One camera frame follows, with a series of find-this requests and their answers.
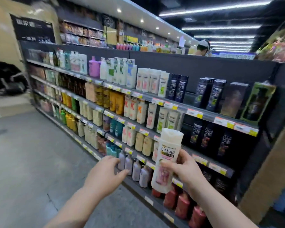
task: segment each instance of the floor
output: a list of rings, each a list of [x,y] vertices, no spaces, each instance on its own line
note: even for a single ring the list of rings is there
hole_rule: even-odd
[[[33,111],[30,99],[29,93],[13,97],[0,96],[0,118]]]
[[[0,112],[0,227],[43,227],[82,186],[96,161],[36,110],[3,115]],[[134,226],[168,227],[121,185],[101,201],[85,227]]]

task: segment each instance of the ceiling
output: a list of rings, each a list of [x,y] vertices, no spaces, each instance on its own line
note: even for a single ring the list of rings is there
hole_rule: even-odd
[[[141,7],[159,16],[171,11],[197,10],[221,6],[230,6],[240,3],[252,3],[268,0],[131,0]],[[184,30],[191,36],[206,35],[198,40],[208,39],[224,42],[248,42],[248,49],[256,51],[277,29],[285,27],[285,0],[270,0],[269,4],[236,9],[199,12],[177,16],[161,16],[166,22],[178,29],[184,27],[209,26],[243,26],[260,25],[258,29],[203,29]],[[252,35],[252,38],[212,38],[211,36],[239,36]]]
[[[140,5],[130,0],[68,0],[80,6],[87,7],[91,10],[110,15],[112,17],[121,19],[122,21],[145,29],[154,34],[160,35],[179,42],[181,36],[184,37],[185,45],[197,45],[198,40],[192,38],[182,30],[170,25],[162,18],[150,13]],[[158,3],[157,10],[160,9],[159,0],[153,0]]]

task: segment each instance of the right hand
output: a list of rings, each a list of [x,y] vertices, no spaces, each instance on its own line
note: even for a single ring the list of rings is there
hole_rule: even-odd
[[[180,149],[179,157],[181,157],[182,164],[176,164],[168,160],[162,160],[160,165],[170,171],[175,172],[179,178],[185,183],[190,190],[190,196],[194,197],[197,191],[208,186],[208,181],[203,176],[201,169],[195,162],[194,158],[190,156],[185,150]]]

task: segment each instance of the black ceiling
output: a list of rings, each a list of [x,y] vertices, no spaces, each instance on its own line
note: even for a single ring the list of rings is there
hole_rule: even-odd
[[[201,9],[262,0],[131,0],[155,15],[162,11]],[[273,0],[266,6],[203,12],[191,15],[163,17],[181,29],[189,26],[262,25],[259,29],[184,31],[194,35],[256,35],[252,51],[256,51],[277,29],[285,28],[285,0]],[[212,41],[245,41],[248,39],[213,39]]]

